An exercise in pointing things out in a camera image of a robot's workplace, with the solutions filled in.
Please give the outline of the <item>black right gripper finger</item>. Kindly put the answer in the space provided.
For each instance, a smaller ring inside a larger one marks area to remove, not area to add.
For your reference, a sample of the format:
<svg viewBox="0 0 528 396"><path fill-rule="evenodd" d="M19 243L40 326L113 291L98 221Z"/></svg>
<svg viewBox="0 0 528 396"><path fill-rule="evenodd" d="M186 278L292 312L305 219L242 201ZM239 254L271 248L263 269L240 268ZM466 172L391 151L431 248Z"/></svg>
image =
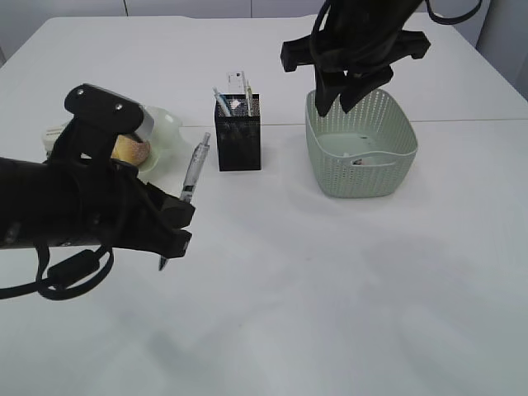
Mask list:
<svg viewBox="0 0 528 396"><path fill-rule="evenodd" d="M388 83L394 75L390 66L372 73L347 74L346 86L340 94L340 104L344 112L349 112L366 95Z"/></svg>
<svg viewBox="0 0 528 396"><path fill-rule="evenodd" d="M315 106L319 116L326 116L336 97L346 86L347 77L343 71L336 73L324 72L315 68Z"/></svg>

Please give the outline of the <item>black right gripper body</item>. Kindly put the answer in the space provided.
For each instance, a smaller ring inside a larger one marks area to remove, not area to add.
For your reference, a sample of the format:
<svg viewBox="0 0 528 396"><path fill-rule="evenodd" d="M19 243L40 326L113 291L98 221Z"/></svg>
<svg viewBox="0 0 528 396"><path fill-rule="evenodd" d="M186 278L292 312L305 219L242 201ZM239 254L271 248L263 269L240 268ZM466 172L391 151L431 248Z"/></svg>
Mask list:
<svg viewBox="0 0 528 396"><path fill-rule="evenodd" d="M405 23L419 1L326 1L311 32L283 43L280 61L285 72L313 65L322 73L353 78L391 78L392 64L422 59L431 42Z"/></svg>

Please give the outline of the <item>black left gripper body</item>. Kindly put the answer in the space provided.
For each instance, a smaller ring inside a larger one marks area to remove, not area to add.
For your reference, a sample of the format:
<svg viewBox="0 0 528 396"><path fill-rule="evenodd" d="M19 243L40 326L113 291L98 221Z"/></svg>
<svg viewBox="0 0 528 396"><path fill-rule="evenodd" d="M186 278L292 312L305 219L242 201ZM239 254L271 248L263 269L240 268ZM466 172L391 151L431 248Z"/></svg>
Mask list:
<svg viewBox="0 0 528 396"><path fill-rule="evenodd" d="M52 187L51 219L45 230L50 247L99 244L184 257L194 206L138 178L122 161L49 158L45 165L59 184Z"/></svg>

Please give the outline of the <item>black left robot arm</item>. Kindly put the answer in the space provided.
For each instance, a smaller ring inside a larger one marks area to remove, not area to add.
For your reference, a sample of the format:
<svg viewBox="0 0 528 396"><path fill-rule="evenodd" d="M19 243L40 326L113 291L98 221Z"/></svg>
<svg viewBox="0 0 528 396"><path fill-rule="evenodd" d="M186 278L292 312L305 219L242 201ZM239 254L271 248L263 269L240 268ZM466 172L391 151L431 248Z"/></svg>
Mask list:
<svg viewBox="0 0 528 396"><path fill-rule="evenodd" d="M195 208L111 160L1 161L1 247L90 246L183 257Z"/></svg>

